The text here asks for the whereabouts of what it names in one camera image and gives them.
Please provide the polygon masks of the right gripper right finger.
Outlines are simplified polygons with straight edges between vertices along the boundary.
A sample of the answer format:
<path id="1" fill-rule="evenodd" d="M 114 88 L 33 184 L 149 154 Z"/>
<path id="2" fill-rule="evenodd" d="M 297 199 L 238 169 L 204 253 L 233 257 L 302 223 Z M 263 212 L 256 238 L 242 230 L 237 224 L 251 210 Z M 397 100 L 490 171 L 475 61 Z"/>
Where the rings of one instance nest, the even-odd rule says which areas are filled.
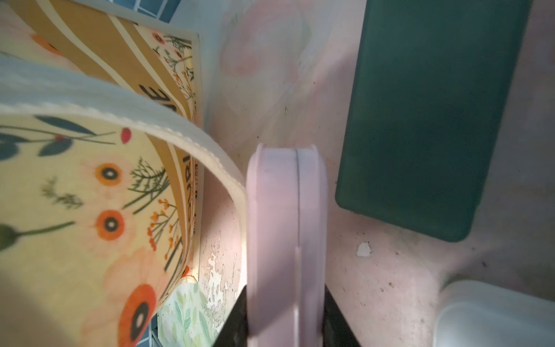
<path id="1" fill-rule="evenodd" d="M 323 316 L 324 347 L 360 347 L 351 327 L 344 318 L 328 287 L 325 287 Z"/>

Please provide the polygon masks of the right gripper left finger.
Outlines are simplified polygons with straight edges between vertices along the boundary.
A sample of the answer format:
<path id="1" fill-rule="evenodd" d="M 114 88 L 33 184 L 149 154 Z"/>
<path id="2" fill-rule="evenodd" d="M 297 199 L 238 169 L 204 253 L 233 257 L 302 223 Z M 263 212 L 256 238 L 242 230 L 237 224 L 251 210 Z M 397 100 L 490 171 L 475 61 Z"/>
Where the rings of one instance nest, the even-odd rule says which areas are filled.
<path id="1" fill-rule="evenodd" d="M 213 347 L 247 347 L 247 287 L 244 286 Z"/>

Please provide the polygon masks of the white pencil case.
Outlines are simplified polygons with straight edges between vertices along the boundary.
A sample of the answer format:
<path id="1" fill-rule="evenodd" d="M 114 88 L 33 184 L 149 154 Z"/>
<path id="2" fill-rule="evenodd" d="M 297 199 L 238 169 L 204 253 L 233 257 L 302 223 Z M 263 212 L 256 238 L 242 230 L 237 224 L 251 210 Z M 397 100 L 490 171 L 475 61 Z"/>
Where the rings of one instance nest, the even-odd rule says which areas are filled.
<path id="1" fill-rule="evenodd" d="M 434 346 L 553 346 L 554 303 L 476 280 L 441 292 Z"/>

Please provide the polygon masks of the cream canvas tote bag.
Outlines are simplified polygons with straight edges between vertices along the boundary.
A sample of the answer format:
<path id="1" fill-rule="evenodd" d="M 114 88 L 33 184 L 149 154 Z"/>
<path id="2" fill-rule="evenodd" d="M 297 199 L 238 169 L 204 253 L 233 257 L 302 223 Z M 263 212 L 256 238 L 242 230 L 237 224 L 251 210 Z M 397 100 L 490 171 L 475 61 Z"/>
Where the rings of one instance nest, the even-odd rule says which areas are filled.
<path id="1" fill-rule="evenodd" d="M 154 346 L 198 275 L 200 36 L 108 1 L 1 3 L 1 345 Z"/>

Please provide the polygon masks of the dark green pencil case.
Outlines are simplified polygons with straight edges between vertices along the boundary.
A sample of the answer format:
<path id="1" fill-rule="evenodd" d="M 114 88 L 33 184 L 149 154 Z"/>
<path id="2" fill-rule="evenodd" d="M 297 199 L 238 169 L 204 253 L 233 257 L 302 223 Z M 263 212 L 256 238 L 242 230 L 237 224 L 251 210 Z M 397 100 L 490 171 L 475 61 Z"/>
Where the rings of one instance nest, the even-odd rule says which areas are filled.
<path id="1" fill-rule="evenodd" d="M 369 1 L 335 192 L 448 242 L 470 233 L 529 1 Z"/>

